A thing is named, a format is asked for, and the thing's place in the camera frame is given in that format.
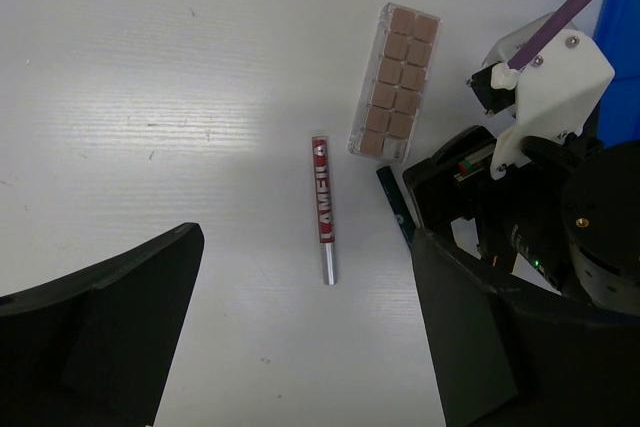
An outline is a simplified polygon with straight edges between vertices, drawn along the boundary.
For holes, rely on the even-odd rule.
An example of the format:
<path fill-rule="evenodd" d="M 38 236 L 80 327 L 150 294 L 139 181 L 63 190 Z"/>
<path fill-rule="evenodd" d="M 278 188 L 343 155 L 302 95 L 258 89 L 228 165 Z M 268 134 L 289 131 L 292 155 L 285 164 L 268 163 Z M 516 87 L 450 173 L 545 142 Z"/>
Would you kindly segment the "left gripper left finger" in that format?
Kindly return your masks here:
<path fill-rule="evenodd" d="M 203 251 L 184 223 L 2 296 L 2 425 L 153 425 Z"/>

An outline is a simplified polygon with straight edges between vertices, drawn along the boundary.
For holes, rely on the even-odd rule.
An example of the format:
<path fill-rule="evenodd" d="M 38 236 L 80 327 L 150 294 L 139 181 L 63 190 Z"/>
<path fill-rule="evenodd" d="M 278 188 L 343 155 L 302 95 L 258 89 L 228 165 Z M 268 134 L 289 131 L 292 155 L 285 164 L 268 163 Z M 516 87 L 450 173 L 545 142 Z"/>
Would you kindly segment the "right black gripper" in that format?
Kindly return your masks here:
<path fill-rule="evenodd" d="M 529 163 L 492 179 L 495 144 L 486 128 L 473 126 L 403 172 L 420 226 L 453 241 L 454 221 L 474 221 L 482 261 L 510 273 L 522 256 L 555 290 L 574 291 L 556 178 Z"/>

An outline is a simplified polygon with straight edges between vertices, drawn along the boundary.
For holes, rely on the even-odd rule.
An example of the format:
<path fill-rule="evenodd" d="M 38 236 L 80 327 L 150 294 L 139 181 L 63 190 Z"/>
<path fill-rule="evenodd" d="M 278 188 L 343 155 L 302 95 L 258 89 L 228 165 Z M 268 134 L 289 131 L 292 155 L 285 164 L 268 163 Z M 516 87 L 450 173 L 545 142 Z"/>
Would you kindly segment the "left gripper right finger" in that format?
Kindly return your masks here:
<path fill-rule="evenodd" d="M 635 426 L 639 321 L 548 292 L 426 229 L 412 265 L 450 426 Z"/>

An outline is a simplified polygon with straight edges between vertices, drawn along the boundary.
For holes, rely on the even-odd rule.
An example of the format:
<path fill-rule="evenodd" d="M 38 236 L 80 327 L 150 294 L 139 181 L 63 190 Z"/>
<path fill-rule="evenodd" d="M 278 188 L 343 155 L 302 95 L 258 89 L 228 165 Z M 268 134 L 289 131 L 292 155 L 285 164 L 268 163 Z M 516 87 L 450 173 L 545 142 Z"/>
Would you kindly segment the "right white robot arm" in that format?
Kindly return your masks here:
<path fill-rule="evenodd" d="M 527 136 L 524 165 L 500 167 L 498 180 L 489 172 L 496 149 L 475 126 L 405 170 L 420 225 L 452 238 L 455 220 L 472 220 L 486 264 L 512 272 L 523 257 L 565 297 L 638 314 L 638 141 Z"/>

